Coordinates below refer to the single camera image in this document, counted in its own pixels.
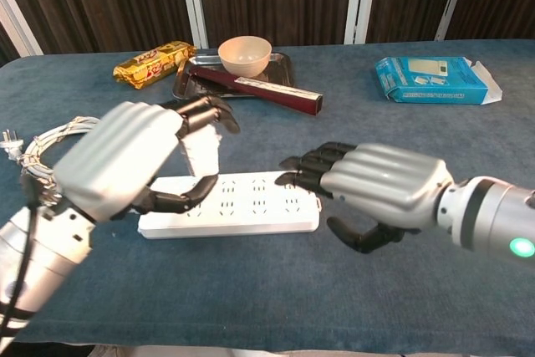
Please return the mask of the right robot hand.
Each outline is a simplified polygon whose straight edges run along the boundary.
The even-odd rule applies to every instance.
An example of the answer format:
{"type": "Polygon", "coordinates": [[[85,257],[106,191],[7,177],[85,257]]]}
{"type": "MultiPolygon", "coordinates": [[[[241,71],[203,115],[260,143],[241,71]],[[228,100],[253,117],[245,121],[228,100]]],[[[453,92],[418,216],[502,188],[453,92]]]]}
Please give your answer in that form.
{"type": "Polygon", "coordinates": [[[285,172],[276,185],[342,201],[376,220],[365,233],[351,230],[337,217],[327,220],[343,244],[363,254],[435,226],[440,199],[453,182],[442,159],[374,143],[330,141],[279,165],[285,172]]]}

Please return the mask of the beige bowl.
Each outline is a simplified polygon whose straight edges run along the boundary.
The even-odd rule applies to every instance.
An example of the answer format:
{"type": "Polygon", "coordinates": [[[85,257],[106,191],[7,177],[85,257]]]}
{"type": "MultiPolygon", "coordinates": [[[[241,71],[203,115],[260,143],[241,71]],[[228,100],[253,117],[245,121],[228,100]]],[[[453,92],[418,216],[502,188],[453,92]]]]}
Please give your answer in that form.
{"type": "Polygon", "coordinates": [[[268,66],[271,52],[265,38],[250,35],[229,38],[217,50],[228,73],[246,78],[258,76],[268,66]]]}

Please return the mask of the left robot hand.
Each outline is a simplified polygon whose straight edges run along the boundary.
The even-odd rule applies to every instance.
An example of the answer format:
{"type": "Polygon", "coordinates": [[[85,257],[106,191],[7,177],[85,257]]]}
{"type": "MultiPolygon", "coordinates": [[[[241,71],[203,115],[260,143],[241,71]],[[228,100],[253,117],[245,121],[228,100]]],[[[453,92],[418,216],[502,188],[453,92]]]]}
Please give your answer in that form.
{"type": "Polygon", "coordinates": [[[150,184],[177,146],[189,156],[194,135],[216,123],[230,133],[240,131],[232,107],[213,95],[155,105],[121,103],[55,164],[60,203],[92,222],[117,219],[130,209],[140,214],[190,211],[216,185],[217,166],[191,160],[191,170],[201,178],[183,194],[153,191],[150,184]]]}

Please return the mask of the white power strip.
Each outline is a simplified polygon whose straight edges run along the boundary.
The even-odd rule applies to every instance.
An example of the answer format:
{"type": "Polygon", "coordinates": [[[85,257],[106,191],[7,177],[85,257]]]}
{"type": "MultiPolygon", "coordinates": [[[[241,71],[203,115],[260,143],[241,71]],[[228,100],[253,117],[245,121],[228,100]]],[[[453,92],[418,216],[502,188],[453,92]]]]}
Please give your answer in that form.
{"type": "Polygon", "coordinates": [[[205,200],[190,211],[141,215],[138,233],[165,239],[315,231],[321,201],[300,187],[276,185],[281,175],[280,171],[221,174],[205,200]]]}

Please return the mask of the blue tablecloth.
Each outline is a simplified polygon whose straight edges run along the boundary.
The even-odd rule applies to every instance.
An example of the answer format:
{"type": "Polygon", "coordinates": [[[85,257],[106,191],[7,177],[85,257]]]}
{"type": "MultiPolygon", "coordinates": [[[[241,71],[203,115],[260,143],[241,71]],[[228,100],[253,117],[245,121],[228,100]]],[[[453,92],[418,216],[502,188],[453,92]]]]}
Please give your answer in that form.
{"type": "MultiPolygon", "coordinates": [[[[494,176],[535,188],[535,39],[286,47],[319,115],[232,101],[241,127],[223,172],[271,171],[327,141],[374,142],[445,160],[457,180],[494,176]],[[483,63],[498,103],[388,101],[387,56],[483,63]]],[[[535,357],[535,269],[463,250],[441,229],[361,255],[326,227],[277,236],[152,241],[134,214],[92,234],[92,253],[18,340],[283,351],[468,353],[535,357]]]]}

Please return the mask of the blue scale box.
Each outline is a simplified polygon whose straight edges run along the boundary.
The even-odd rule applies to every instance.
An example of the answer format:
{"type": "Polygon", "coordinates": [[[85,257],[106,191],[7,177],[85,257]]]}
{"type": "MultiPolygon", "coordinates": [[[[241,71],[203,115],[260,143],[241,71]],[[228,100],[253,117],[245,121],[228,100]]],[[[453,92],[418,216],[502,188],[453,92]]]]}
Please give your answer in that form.
{"type": "Polygon", "coordinates": [[[396,103],[487,105],[502,100],[489,70],[465,57],[386,57],[374,67],[385,97],[396,103]]]}

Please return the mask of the yellow snack package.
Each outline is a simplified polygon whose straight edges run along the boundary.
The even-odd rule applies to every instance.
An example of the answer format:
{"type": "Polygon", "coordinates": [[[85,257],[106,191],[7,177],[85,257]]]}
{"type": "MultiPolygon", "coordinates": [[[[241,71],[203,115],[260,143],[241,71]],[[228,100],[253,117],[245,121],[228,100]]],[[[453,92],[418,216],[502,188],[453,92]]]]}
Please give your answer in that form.
{"type": "Polygon", "coordinates": [[[196,51],[192,44],[171,41],[116,65],[113,77],[134,89],[143,89],[170,74],[180,73],[196,51]]]}

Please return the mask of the dark red long box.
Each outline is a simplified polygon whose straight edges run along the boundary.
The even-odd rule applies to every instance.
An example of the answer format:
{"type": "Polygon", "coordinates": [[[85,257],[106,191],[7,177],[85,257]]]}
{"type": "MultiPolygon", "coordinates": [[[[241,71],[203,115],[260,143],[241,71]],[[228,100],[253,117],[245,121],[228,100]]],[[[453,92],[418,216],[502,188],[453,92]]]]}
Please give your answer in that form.
{"type": "Polygon", "coordinates": [[[317,92],[245,78],[196,65],[190,68],[189,73],[193,77],[224,85],[238,93],[269,100],[308,115],[317,115],[323,108],[324,97],[317,92]]]}

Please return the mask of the metal tray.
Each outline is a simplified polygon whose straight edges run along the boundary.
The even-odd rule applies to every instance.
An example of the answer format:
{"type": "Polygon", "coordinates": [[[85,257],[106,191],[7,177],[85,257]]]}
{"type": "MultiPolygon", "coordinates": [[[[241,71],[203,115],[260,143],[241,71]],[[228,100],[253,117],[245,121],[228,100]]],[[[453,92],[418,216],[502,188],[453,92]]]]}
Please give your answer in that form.
{"type": "MultiPolygon", "coordinates": [[[[190,58],[190,62],[191,64],[200,65],[207,69],[214,69],[216,71],[225,70],[215,51],[197,54],[190,58]]],[[[294,86],[295,80],[291,59],[283,53],[271,53],[267,67],[255,79],[274,84],[294,86]]],[[[180,81],[181,73],[178,73],[172,88],[172,94],[177,99],[189,99],[196,94],[215,94],[222,99],[251,98],[251,95],[238,93],[225,85],[212,83],[205,79],[190,79],[186,87],[183,87],[180,81]]]]}

